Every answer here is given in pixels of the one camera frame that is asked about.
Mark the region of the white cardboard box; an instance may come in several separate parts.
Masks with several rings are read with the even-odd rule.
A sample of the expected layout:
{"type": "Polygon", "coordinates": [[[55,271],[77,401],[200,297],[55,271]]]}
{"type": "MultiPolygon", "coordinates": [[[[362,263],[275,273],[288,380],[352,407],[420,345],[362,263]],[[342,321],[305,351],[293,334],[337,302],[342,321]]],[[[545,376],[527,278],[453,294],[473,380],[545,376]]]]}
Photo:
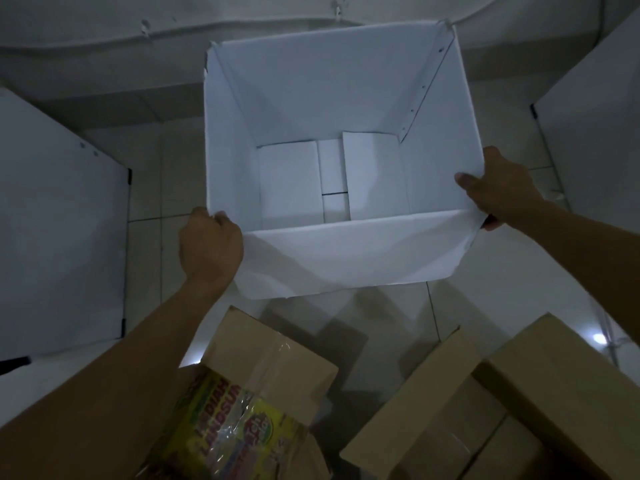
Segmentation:
{"type": "Polygon", "coordinates": [[[244,236],[250,299],[441,280],[484,222],[455,28],[418,21],[212,42],[206,202],[244,236]]]}

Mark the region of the white panel with black clip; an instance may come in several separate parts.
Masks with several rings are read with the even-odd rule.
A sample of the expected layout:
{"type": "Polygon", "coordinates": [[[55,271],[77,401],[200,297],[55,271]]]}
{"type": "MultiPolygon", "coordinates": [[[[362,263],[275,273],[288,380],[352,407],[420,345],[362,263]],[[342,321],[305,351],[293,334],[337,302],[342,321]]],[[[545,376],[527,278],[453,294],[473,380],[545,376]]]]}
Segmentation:
{"type": "Polygon", "coordinates": [[[532,107],[572,212],[640,234],[640,6],[532,107]]]}

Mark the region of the white backdrop sheet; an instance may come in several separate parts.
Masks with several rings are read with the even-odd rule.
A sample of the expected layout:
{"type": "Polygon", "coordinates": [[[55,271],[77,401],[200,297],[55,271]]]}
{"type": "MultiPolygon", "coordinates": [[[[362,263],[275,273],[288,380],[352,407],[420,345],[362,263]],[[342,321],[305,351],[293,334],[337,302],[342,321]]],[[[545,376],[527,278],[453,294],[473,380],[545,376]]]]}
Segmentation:
{"type": "Polygon", "coordinates": [[[640,0],[0,0],[0,50],[100,47],[231,26],[444,20],[471,38],[612,29],[640,0]]]}

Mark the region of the colourful plastic-wrapped packet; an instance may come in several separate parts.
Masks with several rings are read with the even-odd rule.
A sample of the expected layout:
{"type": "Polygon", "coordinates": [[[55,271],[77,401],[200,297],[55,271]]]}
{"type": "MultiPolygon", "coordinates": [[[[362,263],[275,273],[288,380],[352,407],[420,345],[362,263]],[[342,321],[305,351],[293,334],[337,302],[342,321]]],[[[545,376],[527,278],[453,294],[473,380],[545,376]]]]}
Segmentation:
{"type": "Polygon", "coordinates": [[[143,480],[284,480],[308,429],[260,396],[194,365],[141,467],[143,480]]]}

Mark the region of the person's right forearm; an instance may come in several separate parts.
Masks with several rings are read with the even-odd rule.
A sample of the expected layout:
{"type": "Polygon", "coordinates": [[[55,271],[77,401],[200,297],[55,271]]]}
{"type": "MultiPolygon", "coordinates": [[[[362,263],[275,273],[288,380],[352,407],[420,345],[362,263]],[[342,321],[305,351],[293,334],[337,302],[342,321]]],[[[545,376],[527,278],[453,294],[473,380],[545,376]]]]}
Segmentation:
{"type": "Polygon", "coordinates": [[[509,225],[536,242],[640,347],[640,234],[534,201],[509,225]]]}

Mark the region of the person's left forearm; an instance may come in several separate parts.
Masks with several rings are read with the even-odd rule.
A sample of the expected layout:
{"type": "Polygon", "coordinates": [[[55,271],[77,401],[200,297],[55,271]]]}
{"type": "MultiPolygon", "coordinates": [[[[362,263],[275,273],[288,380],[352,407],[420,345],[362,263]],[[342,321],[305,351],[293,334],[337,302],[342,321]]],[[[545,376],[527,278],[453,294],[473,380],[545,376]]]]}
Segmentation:
{"type": "Polygon", "coordinates": [[[0,428],[0,480],[130,480],[196,331],[230,281],[190,277],[116,345],[0,428]]]}

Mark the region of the white panel with black clips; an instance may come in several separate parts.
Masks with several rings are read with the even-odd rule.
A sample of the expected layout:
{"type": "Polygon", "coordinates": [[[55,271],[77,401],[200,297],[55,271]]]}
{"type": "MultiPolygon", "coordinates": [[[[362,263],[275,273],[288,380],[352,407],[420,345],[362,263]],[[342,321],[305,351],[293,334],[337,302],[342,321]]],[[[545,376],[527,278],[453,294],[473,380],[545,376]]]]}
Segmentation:
{"type": "Polygon", "coordinates": [[[0,88],[0,361],[120,338],[127,168],[0,88]]]}

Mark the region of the person's left hand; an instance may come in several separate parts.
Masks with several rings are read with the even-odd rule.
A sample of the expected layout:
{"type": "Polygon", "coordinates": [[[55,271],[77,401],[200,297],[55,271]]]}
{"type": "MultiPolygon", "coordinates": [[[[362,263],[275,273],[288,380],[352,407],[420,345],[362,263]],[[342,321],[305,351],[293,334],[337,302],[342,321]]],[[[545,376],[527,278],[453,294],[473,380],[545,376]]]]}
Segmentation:
{"type": "Polygon", "coordinates": [[[179,232],[179,256],[188,282],[208,294],[222,295],[243,261],[242,232],[215,232],[212,215],[204,207],[192,210],[179,232]]]}

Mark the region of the person's right hand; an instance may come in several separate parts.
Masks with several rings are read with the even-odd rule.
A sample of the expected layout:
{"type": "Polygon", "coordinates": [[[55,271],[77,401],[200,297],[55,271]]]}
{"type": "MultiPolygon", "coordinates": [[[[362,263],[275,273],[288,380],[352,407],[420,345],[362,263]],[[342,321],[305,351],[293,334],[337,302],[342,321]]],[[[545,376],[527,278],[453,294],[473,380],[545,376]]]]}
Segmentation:
{"type": "Polygon", "coordinates": [[[492,195],[471,201],[486,214],[481,229],[490,232],[503,224],[519,223],[544,199],[526,167],[505,158],[495,146],[484,147],[483,156],[484,174],[489,173],[492,181],[492,195]]]}

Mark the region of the brown open cardboard box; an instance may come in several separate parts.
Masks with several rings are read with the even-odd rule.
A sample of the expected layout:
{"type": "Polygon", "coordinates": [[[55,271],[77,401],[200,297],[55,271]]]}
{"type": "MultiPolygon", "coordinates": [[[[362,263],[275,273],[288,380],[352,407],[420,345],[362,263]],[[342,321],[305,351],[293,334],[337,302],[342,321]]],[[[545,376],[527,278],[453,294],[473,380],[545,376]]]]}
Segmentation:
{"type": "Polygon", "coordinates": [[[340,457],[376,480],[640,480],[640,386],[551,314],[484,359],[459,328],[340,457]]]}

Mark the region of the brown cardboard box with tape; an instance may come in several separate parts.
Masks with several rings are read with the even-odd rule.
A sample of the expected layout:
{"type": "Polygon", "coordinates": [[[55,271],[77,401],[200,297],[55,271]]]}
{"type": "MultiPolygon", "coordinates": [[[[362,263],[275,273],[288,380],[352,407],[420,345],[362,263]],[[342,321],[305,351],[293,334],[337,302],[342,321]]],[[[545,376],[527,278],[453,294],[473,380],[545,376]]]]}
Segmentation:
{"type": "MultiPolygon", "coordinates": [[[[201,360],[204,366],[260,396],[309,428],[338,368],[242,310],[231,306],[201,360]]],[[[179,388],[178,373],[175,396],[179,388]]],[[[331,472],[315,437],[296,457],[284,480],[330,480],[331,472]]]]}

